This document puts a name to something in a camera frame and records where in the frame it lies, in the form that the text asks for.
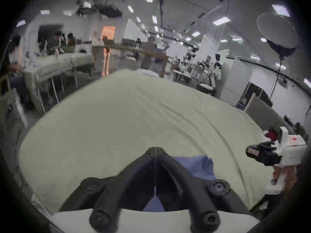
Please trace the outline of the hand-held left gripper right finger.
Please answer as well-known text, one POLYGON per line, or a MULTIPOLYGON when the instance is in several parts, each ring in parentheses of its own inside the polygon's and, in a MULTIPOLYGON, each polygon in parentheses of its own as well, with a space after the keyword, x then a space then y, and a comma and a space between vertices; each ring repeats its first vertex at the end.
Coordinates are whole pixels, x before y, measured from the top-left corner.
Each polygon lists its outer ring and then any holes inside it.
POLYGON ((219 229, 222 223, 219 211, 235 217, 250 215, 228 182, 193 176, 162 148, 155 149, 155 196, 165 212, 187 209, 192 232, 219 229))

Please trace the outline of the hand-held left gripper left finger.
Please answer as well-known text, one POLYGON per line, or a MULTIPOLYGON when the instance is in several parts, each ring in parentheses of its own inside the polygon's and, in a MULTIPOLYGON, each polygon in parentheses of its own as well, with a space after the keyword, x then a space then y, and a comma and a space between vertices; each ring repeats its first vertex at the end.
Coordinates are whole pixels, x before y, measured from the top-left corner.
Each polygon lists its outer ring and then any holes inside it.
POLYGON ((88 177, 59 212, 92 209, 88 222, 96 232, 116 232, 122 208, 142 211, 156 194, 156 148, 149 148, 119 174, 88 177))

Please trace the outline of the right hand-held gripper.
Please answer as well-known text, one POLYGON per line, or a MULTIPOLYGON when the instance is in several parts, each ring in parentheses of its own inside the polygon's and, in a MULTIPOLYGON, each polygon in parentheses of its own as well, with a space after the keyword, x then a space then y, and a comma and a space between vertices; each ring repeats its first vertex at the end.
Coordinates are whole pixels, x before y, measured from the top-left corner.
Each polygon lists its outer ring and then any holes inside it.
MULTIPOLYGON (((306 152, 306 142, 301 135, 289 134, 286 127, 281 126, 280 141, 266 141, 259 145, 250 145, 246 148, 247 157, 258 160, 265 166, 299 166, 306 152)), ((279 176, 277 182, 271 177, 268 181, 265 194, 282 194, 285 175, 279 176)))

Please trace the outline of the person's right hand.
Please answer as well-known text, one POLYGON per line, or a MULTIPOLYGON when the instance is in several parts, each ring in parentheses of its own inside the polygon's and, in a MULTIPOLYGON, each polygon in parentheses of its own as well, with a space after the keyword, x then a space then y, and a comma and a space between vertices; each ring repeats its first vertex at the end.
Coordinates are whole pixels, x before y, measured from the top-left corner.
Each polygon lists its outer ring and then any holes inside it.
POLYGON ((297 181, 296 172, 297 166, 286 166, 280 168, 279 166, 273 166, 274 172, 272 178, 277 182, 279 176, 285 175, 284 186, 282 190, 282 198, 286 198, 297 181))

